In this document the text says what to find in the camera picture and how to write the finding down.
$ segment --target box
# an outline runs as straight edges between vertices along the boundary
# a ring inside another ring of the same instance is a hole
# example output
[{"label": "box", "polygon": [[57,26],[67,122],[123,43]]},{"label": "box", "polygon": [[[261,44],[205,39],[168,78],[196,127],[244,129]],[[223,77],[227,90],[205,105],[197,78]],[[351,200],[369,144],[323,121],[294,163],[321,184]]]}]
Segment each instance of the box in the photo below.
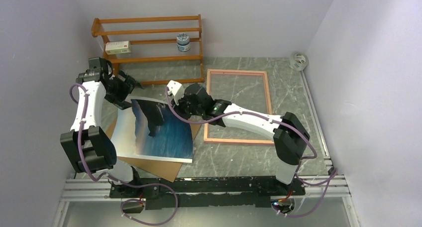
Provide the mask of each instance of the box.
[{"label": "box", "polygon": [[130,53],[130,42],[109,42],[105,45],[105,52],[107,54],[125,54]]}]

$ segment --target marble table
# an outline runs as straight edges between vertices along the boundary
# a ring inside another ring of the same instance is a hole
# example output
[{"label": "marble table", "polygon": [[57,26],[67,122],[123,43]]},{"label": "marble table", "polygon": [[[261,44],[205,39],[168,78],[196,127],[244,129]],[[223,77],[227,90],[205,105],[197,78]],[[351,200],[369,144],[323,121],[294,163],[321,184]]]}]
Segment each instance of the marble table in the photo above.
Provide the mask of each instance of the marble table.
[{"label": "marble table", "polygon": [[[134,78],[143,80],[163,80],[198,77],[200,66],[198,61],[156,62],[126,64],[122,70]],[[325,151],[323,142],[317,129],[317,123],[305,89],[304,80],[300,72],[294,71],[288,65],[287,58],[204,58],[204,69],[253,70],[266,71],[268,75],[271,104],[273,114],[283,115],[285,112],[294,113],[311,135],[311,143],[318,152],[318,158],[305,161],[300,168],[300,175],[326,175],[324,163]],[[233,98],[234,85],[251,89],[248,84],[213,80],[212,84],[227,89],[228,97]],[[165,100],[164,85],[147,86],[144,90],[135,90],[132,95]],[[259,93],[241,92],[237,100],[248,98],[254,102]],[[102,126],[106,130],[117,117],[117,108],[104,102],[102,112]],[[227,145],[218,143],[204,143],[204,127],[198,133],[194,146],[194,159],[190,164],[183,164],[178,177],[215,177],[215,176],[247,176],[247,175],[275,175],[277,169],[277,154],[273,146]],[[304,155],[311,155],[309,148]],[[153,177],[145,171],[139,171],[141,177]]]}]

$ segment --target empty wooden picture frame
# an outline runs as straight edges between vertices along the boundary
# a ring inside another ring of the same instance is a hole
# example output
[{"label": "empty wooden picture frame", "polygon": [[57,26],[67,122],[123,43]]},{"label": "empty wooden picture frame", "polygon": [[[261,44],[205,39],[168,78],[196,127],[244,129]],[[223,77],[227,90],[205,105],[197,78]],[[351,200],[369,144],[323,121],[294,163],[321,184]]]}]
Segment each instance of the empty wooden picture frame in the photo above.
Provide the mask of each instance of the empty wooden picture frame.
[{"label": "empty wooden picture frame", "polygon": [[[255,76],[255,77],[262,77],[262,84],[263,84],[263,88],[264,88],[264,93],[265,95],[265,101],[262,98],[262,101],[265,103],[266,105],[266,110],[253,110],[251,107],[243,107],[245,109],[250,109],[253,111],[257,111],[257,112],[265,112],[267,114],[272,114],[272,109],[271,109],[271,99],[270,99],[270,91],[269,91],[269,85],[268,85],[268,76],[267,76],[267,72],[265,71],[247,71],[247,70],[221,70],[221,69],[208,69],[208,75],[207,75],[207,92],[212,96],[213,93],[211,92],[211,77],[213,75],[234,75],[234,76],[238,76],[238,77],[244,77],[244,76]],[[235,84],[236,84],[236,79],[234,81],[233,84],[233,92],[235,89]],[[274,145],[274,142],[271,140],[265,140],[265,139],[231,139],[231,138],[211,138],[210,137],[210,128],[213,126],[210,126],[208,123],[205,124],[204,126],[204,142],[207,143],[227,143],[227,144],[264,144],[264,145]],[[244,131],[247,132],[245,130],[241,130],[236,128],[236,132],[239,131]]]}]

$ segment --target blue water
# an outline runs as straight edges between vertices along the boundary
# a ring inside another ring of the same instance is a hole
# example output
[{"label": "blue water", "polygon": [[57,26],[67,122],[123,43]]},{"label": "blue water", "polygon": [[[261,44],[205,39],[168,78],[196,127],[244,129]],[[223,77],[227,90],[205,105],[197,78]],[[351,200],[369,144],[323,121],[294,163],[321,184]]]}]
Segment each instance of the blue water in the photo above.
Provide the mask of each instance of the blue water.
[{"label": "blue water", "polygon": [[[146,114],[146,108],[153,110]],[[137,154],[171,158],[192,159],[193,141],[192,130],[188,123],[178,120],[169,107],[162,103],[147,100],[132,99],[132,111],[136,117],[135,136]],[[155,136],[149,136],[148,120],[144,115],[149,115],[156,126]]]}]

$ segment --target wooden frame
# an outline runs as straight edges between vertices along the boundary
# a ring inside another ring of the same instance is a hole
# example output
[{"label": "wooden frame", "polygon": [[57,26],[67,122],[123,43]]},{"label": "wooden frame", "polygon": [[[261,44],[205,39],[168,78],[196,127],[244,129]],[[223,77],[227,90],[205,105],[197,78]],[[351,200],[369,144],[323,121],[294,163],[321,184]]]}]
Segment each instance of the wooden frame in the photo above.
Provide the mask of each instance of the wooden frame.
[{"label": "wooden frame", "polygon": [[[139,23],[139,22],[167,22],[180,20],[198,20],[198,27],[194,28],[168,28],[168,29],[134,29],[134,30],[114,30],[104,31],[102,24],[109,23]],[[120,64],[124,63],[139,63],[139,62],[160,62],[160,61],[179,61],[179,60],[200,60],[201,62],[201,77],[192,79],[177,79],[179,83],[198,83],[204,82],[204,64],[203,64],[203,50],[202,50],[202,21],[201,15],[194,16],[170,16],[170,17],[145,17],[145,18],[125,18],[125,19],[98,19],[95,18],[91,34],[93,37],[101,36],[103,38],[104,50],[106,43],[110,42],[108,35],[126,35],[126,34],[152,34],[152,33],[180,33],[180,32],[198,32],[199,38],[191,38],[191,42],[199,42],[198,55],[184,55],[184,56],[164,56],[164,57],[137,57],[137,58],[116,58],[115,55],[107,55],[103,53],[105,59],[113,63],[114,74],[117,75]],[[155,40],[130,40],[131,45],[145,45],[145,44],[167,44],[176,43],[176,39],[155,39]],[[142,81],[142,85],[162,85],[167,84],[170,80],[159,81]]]},{"label": "wooden frame", "polygon": [[[270,89],[268,85],[268,76],[265,71],[247,71],[247,70],[223,70],[223,69],[208,69],[207,73],[207,92],[211,95],[211,75],[225,74],[225,75],[248,75],[248,76],[262,76],[264,80],[265,100],[267,104],[267,114],[273,114],[271,109]],[[210,138],[209,124],[204,125],[204,142],[207,143],[228,143],[228,144],[265,144],[274,145],[270,140],[248,140],[248,139],[227,139],[227,138]]]}]

